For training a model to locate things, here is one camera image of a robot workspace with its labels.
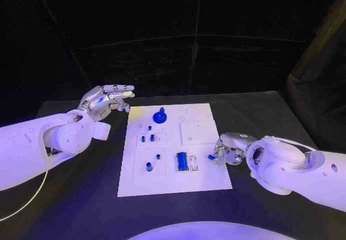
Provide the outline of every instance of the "table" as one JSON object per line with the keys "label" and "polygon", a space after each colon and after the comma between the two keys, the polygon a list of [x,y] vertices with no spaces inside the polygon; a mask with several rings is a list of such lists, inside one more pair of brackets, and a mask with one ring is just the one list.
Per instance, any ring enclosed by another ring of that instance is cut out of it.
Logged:
{"label": "table", "polygon": [[[255,138],[274,135],[316,147],[276,91],[126,101],[131,106],[209,103],[219,134],[238,132]],[[78,103],[45,102],[38,117],[68,112]],[[126,112],[114,111],[104,120],[111,124],[108,140],[94,139],[88,149],[49,171],[36,199],[0,223],[2,239],[120,240],[195,221],[247,224],[300,240],[346,238],[346,213],[294,192],[281,196],[267,191],[251,178],[245,161],[228,165],[234,189],[117,197],[127,119]],[[0,192],[2,216],[5,210],[12,213],[26,203],[42,179],[41,175]]]}

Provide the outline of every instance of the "white platform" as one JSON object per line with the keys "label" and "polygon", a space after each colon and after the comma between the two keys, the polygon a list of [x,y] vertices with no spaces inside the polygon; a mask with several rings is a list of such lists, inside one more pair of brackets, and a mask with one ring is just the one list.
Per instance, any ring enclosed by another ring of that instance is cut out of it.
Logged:
{"label": "white platform", "polygon": [[[160,108],[168,115],[162,124],[153,121]],[[209,103],[131,107],[117,196],[232,189],[227,165],[208,159],[218,139]],[[178,171],[180,152],[188,153],[189,171]],[[191,156],[196,156],[198,171],[192,170]]]}

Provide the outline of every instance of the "robotic hand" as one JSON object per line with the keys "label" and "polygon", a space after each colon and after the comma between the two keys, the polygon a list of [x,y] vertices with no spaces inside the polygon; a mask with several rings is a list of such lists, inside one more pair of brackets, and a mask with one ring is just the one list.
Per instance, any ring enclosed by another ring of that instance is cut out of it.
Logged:
{"label": "robotic hand", "polygon": [[231,165],[245,158],[251,177],[267,190],[280,195],[294,191],[315,203],[346,212],[346,154],[319,151],[274,136],[257,140],[241,133],[225,133],[214,157],[214,162]]}
{"label": "robotic hand", "polygon": [[131,85],[97,86],[75,110],[0,128],[0,191],[72,158],[93,138],[107,140],[111,126],[100,120],[113,109],[130,112],[123,99],[136,96],[133,90]]}

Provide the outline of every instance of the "white mat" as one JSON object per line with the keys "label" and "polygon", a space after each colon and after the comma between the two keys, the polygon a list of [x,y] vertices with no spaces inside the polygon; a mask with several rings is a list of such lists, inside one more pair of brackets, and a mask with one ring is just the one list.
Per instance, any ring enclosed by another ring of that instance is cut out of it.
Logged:
{"label": "white mat", "polygon": [[[162,107],[168,120],[157,124],[153,115]],[[131,107],[117,196],[232,189],[227,165],[208,159],[218,139],[209,103]],[[180,152],[188,153],[189,171],[178,171]],[[192,170],[191,156],[196,156],[198,171]]]}

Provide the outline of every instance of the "black tablecloth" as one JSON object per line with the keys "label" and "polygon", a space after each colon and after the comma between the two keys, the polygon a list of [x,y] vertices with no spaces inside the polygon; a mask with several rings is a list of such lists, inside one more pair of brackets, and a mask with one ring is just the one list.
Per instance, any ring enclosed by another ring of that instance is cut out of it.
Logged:
{"label": "black tablecloth", "polygon": [[[274,91],[143,97],[127,102],[131,106],[209,103],[219,134],[274,135],[316,146]],[[68,112],[78,103],[45,102],[38,117]],[[234,189],[117,197],[127,120],[129,114],[114,111],[104,120],[111,124],[108,140],[94,139],[88,149],[49,171],[36,199],[0,223],[3,239],[127,239],[195,221],[247,224],[300,240],[346,239],[346,213],[294,192],[281,196],[267,191],[251,178],[245,162],[228,166]],[[0,192],[2,215],[28,201],[42,179],[44,175]]]}

